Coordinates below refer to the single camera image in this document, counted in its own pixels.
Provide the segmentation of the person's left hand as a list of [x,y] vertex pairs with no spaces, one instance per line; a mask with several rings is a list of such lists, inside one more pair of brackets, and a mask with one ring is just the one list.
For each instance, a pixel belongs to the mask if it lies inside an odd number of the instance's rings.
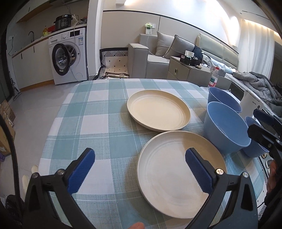
[[128,229],[145,229],[145,225],[142,222],[137,222],[130,226]]

